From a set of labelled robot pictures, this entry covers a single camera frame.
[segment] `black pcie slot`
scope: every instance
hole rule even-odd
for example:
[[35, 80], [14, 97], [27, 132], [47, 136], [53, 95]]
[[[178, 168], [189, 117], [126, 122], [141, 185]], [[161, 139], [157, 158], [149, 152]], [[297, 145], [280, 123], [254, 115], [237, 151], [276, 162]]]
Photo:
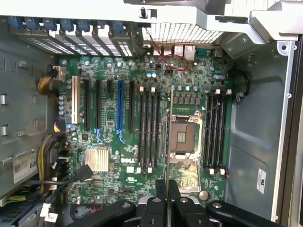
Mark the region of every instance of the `black pcie slot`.
[[159, 115], [160, 115], [160, 92], [157, 92], [157, 96], [155, 98], [155, 143], [153, 148], [153, 166], [156, 167], [158, 163], [158, 143], [159, 143]]
[[210, 136], [209, 136], [209, 155], [208, 155], [208, 167], [212, 166], [212, 157], [214, 153], [214, 128], [215, 128], [215, 105], [216, 105], [217, 97], [212, 97], [212, 105], [211, 105], [211, 117], [210, 117]]
[[91, 123], [91, 85], [88, 79], [84, 80], [84, 96], [85, 96], [85, 109], [84, 109], [84, 124], [86, 130], [90, 130]]
[[[220, 105], [222, 105], [222, 97], [219, 96], [218, 97], [218, 103], [217, 105], [220, 103]], [[221, 106], [218, 106], [216, 108], [216, 112], [217, 112], [217, 120], [216, 120], [216, 131], [215, 131], [215, 146], [214, 146], [214, 163], [213, 166], [214, 167], [218, 167], [219, 165], [219, 155], [220, 155], [220, 145], [222, 143], [221, 141], [221, 127], [222, 127], [222, 112], [221, 112]]]
[[155, 95], [154, 93], [151, 94], [151, 130], [150, 130], [150, 153], [149, 153], [149, 166], [153, 167], [154, 165], [154, 161], [153, 161], [153, 157], [154, 157], [154, 144], [155, 144], [155, 119], [154, 119], [154, 115], [155, 115]]
[[100, 129], [102, 125], [102, 81], [96, 81], [96, 128]]
[[145, 117], [145, 167], [151, 167], [151, 140], [152, 140], [152, 98], [148, 92], [146, 93], [146, 100], [147, 100], [147, 105], [146, 105], [146, 117]]
[[223, 166], [223, 152], [224, 152], [224, 137], [225, 137], [225, 124], [226, 124], [226, 98], [223, 98], [221, 102], [221, 113], [222, 113], [222, 123], [221, 123], [221, 135], [220, 135], [220, 154], [219, 154], [219, 167]]
[[128, 112], [128, 129], [133, 131], [134, 129], [134, 81], [129, 82], [129, 112]]
[[207, 95], [207, 106], [206, 106], [206, 120], [205, 120], [205, 138], [204, 138], [204, 152], [203, 152], [203, 168], [207, 167], [207, 161], [209, 156], [209, 121], [210, 121], [210, 109], [211, 109], [212, 97]]

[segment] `blue pcie slot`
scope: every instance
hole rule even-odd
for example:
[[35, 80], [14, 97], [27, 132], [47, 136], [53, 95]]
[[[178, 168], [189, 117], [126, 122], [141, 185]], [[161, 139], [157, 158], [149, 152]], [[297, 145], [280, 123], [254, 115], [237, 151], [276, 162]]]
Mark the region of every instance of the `blue pcie slot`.
[[123, 110], [124, 110], [124, 81], [118, 81], [118, 113], [117, 113], [117, 135], [119, 135], [120, 141], [125, 144], [123, 133]]

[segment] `cable connector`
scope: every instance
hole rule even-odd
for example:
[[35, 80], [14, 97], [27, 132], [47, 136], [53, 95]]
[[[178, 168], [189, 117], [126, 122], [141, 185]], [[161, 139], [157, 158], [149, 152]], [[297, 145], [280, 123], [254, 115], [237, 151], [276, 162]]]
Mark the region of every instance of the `cable connector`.
[[81, 182], [84, 182], [85, 180], [91, 178], [91, 176], [93, 176], [93, 174], [94, 174], [93, 171], [87, 164], [84, 166], [81, 166], [79, 169], [76, 170], [77, 178]]

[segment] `chipset heatsink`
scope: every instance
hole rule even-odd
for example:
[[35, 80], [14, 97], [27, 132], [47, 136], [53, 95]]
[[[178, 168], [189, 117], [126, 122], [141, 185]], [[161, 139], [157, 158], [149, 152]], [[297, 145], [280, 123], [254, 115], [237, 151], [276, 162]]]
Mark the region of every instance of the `chipset heatsink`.
[[109, 150], [85, 150], [85, 164], [89, 165], [89, 167], [94, 173], [107, 173], [109, 168]]

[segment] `label sticker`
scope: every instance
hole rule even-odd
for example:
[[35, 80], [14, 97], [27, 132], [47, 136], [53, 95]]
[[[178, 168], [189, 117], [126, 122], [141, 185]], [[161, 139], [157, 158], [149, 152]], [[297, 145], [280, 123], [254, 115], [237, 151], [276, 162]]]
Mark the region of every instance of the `label sticker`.
[[36, 153], [29, 153], [13, 160], [14, 183], [17, 183], [37, 170]]
[[266, 181], [266, 172], [262, 169], [259, 169], [258, 179], [257, 179], [257, 189], [259, 192], [264, 194], [265, 190], [265, 181]]

